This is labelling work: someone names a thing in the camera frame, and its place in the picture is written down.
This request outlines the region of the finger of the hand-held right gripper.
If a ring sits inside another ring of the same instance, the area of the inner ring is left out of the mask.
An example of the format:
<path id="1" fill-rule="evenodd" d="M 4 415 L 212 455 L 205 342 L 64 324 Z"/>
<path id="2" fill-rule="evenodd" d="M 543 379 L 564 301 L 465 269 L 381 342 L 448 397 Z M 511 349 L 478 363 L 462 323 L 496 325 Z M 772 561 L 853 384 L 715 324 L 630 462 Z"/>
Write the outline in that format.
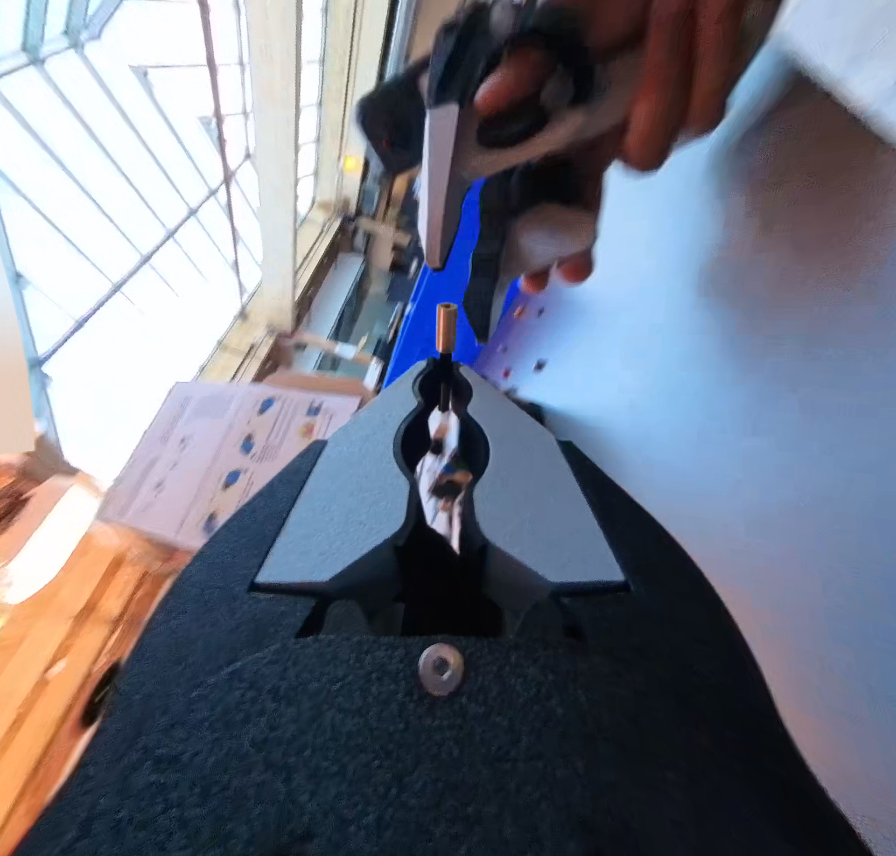
<path id="1" fill-rule="evenodd" d="M 464 188 L 455 174 L 461 109 L 456 103 L 427 111 L 424 127 L 419 231 L 427 266 L 441 271 L 454 246 L 461 220 Z"/>

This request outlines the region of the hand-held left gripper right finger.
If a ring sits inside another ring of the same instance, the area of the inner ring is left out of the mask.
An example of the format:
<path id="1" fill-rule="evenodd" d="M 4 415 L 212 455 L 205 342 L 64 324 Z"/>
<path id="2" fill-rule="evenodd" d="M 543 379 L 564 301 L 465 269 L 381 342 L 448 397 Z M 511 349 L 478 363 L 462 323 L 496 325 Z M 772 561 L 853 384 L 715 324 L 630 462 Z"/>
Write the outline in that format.
<path id="1" fill-rule="evenodd" d="M 453 550 L 453 630 L 512 636 L 535 608 L 579 622 L 566 606 L 626 592 L 625 574 L 563 444 L 473 369 L 454 364 L 451 408 L 473 481 Z"/>

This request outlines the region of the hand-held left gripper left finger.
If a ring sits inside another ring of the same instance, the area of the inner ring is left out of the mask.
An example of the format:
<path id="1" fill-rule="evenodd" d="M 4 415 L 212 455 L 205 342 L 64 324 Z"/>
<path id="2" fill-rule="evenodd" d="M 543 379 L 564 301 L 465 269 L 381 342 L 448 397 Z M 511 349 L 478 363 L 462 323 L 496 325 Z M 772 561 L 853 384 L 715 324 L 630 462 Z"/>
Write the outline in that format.
<path id="1" fill-rule="evenodd" d="M 351 602 L 375 634 L 400 634 L 422 591 L 420 567 L 447 548 L 415 475 L 443 372 L 440 361 L 417 363 L 322 443 L 254 591 L 312 598 L 320 614 Z"/>

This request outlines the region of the black axle with tan connector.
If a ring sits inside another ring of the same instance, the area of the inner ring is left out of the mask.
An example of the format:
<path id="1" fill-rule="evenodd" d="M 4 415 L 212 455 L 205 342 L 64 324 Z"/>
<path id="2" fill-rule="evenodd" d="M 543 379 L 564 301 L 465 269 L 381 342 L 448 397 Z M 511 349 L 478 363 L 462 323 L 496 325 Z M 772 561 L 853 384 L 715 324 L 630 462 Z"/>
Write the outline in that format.
<path id="1" fill-rule="evenodd" d="M 458 307 L 452 302 L 442 302 L 437 306 L 435 321 L 435 348 L 438 353 L 439 400 L 438 411 L 450 411 L 454 381 L 454 347 Z"/>

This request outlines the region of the scattered small lego pieces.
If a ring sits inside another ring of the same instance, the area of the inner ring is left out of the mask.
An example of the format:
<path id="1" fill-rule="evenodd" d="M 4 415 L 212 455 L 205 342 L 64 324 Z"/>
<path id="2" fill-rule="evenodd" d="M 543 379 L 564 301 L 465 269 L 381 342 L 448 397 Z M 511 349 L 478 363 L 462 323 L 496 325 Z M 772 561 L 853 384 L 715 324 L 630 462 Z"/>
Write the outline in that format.
<path id="1" fill-rule="evenodd" d="M 515 302 L 501 319 L 489 366 L 499 389 L 525 390 L 546 369 L 549 321 L 545 304 L 531 300 Z"/>

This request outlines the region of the person's right hand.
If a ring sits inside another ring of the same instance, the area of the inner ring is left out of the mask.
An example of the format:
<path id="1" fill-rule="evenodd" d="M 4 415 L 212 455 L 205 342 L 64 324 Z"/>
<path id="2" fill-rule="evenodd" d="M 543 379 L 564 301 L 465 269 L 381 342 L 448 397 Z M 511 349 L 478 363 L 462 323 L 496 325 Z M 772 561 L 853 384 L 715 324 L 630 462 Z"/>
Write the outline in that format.
<path id="1" fill-rule="evenodd" d="M 740 74 L 750 9 L 772 21 L 782 0 L 541 0 L 575 12 L 594 57 L 644 46 L 644 69 L 621 123 L 573 150 L 579 201 L 600 210 L 603 177 L 620 160 L 653 172 L 672 147 L 716 129 Z"/>

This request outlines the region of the blue plastic bin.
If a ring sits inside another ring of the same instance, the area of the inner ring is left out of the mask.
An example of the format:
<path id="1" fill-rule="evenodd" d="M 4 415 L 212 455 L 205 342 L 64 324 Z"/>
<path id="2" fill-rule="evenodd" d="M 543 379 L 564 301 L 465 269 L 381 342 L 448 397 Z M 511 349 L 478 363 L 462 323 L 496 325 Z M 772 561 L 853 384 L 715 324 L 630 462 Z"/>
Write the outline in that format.
<path id="1" fill-rule="evenodd" d="M 382 389 L 390 387 L 398 378 L 419 362 L 435 357 L 435 316 L 442 302 L 458 306 L 458 324 L 454 359 L 484 371 L 499 389 L 516 394 L 508 369 L 486 370 L 489 359 L 479 357 L 482 347 L 468 323 L 462 307 L 469 280 L 469 258 L 476 246 L 479 234 L 479 194 L 483 182 L 478 181 L 467 193 L 461 223 L 450 257 L 442 271 L 434 272 L 424 265 L 409 298 L 408 307 L 395 339 L 392 356 L 385 371 Z"/>

